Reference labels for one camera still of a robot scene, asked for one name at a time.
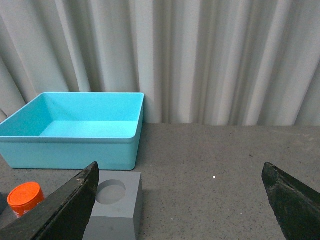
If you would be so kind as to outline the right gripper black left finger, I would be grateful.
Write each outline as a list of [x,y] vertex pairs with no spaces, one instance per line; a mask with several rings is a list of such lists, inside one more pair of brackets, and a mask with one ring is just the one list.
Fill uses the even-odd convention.
[[92,162],[31,211],[2,228],[2,240],[81,240],[96,201],[99,165]]

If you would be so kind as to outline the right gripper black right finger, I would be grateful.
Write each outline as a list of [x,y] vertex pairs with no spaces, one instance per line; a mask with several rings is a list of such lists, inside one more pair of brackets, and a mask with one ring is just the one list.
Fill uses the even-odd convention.
[[261,178],[269,204],[287,240],[320,238],[320,193],[270,162]]

